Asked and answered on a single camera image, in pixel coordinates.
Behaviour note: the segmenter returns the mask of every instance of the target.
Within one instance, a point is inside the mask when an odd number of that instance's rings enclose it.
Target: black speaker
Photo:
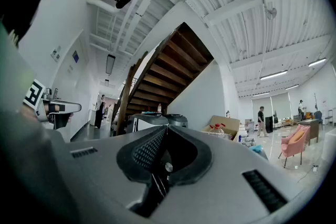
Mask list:
[[[273,132],[273,117],[265,117],[265,127],[266,127],[266,132],[272,133]]]

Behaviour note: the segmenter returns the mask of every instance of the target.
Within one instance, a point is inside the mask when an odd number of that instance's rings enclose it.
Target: white ceiling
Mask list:
[[[114,4],[113,0],[103,1]],[[103,39],[91,36],[91,43],[111,49],[116,57],[109,78],[112,86],[101,87],[101,92],[112,98],[119,96],[127,67],[134,62],[133,55],[141,48],[145,37],[178,1],[186,1],[208,26],[209,34],[230,63],[240,97],[266,91],[280,92],[303,83],[321,67],[312,69],[308,64],[319,58],[330,58],[333,53],[335,21],[326,0],[267,0],[268,8],[277,9],[273,20],[265,17],[262,0],[150,0],[135,30],[129,33],[130,41],[123,50],[123,40],[142,1],[135,0],[131,10],[132,3],[129,3],[117,14],[99,9],[97,25],[92,29],[94,35]],[[120,31],[122,35],[115,46]],[[150,51],[156,45],[151,44],[146,49]],[[102,82],[108,77],[105,73],[107,54],[97,49]],[[260,77],[285,69],[288,70],[286,75],[260,82]]]

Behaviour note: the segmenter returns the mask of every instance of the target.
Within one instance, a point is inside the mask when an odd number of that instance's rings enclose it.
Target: cardboard box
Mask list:
[[[240,120],[213,115],[210,120],[210,125],[215,126],[216,123],[222,126],[222,129],[226,134],[235,136],[239,131]],[[210,125],[204,127],[202,132],[209,132],[212,129]]]

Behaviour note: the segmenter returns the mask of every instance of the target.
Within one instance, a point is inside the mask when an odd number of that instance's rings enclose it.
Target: glossy white floor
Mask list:
[[[295,131],[297,126],[291,128],[292,132]],[[324,135],[332,130],[331,125],[324,125],[323,130],[320,126],[319,142],[316,143],[316,138],[310,141],[310,146],[306,144],[306,149],[302,153],[302,165],[300,165],[300,154],[294,157],[288,157],[286,168],[284,168],[285,157],[279,155],[281,153],[281,133],[283,130],[277,129],[270,133],[268,137],[257,137],[257,132],[250,135],[255,137],[257,145],[262,145],[269,162],[276,168],[286,173],[291,177],[299,188],[302,190],[309,190],[315,187],[324,179],[325,173],[328,171],[328,163],[321,159]],[[313,165],[318,165],[317,172],[313,171]]]

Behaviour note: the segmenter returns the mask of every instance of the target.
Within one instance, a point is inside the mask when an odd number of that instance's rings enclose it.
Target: chair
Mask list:
[[[306,113],[306,120],[311,119],[312,118],[312,114],[310,112]]]
[[[319,123],[321,123],[321,125],[322,125],[322,130],[323,130],[322,112],[321,112],[321,111],[316,111],[316,112],[314,113],[314,115],[315,115],[315,119],[316,119],[316,120],[319,120]]]
[[[291,138],[295,136],[299,131],[304,131],[303,135],[300,139],[293,143],[289,143]],[[306,137],[310,131],[310,126],[303,126],[299,124],[296,128],[295,132],[292,133],[290,136],[281,139],[281,153],[280,156],[283,154],[286,157],[284,168],[286,167],[287,158],[290,156],[294,156],[295,154],[301,153],[301,160],[300,164],[302,164],[302,151],[304,151],[304,142],[306,141]]]

